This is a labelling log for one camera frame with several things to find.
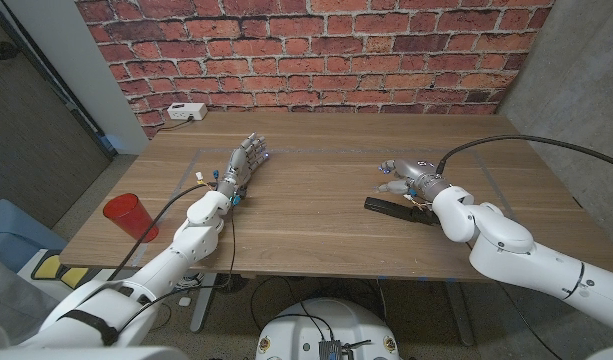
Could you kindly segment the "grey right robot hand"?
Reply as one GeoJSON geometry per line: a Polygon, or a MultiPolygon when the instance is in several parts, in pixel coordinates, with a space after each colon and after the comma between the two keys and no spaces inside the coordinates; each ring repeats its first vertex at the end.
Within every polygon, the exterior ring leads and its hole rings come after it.
{"type": "Polygon", "coordinates": [[[379,170],[394,175],[395,179],[377,186],[377,192],[416,195],[432,202],[440,192],[451,186],[436,173],[434,164],[423,160],[387,160],[380,165],[379,170]]]}

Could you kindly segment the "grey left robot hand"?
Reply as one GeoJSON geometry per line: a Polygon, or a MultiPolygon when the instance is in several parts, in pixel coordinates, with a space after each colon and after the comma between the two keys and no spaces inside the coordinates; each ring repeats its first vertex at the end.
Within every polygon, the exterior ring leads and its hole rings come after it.
{"type": "Polygon", "coordinates": [[[233,150],[216,191],[227,197],[233,196],[268,158],[265,137],[252,133],[233,150]]]}

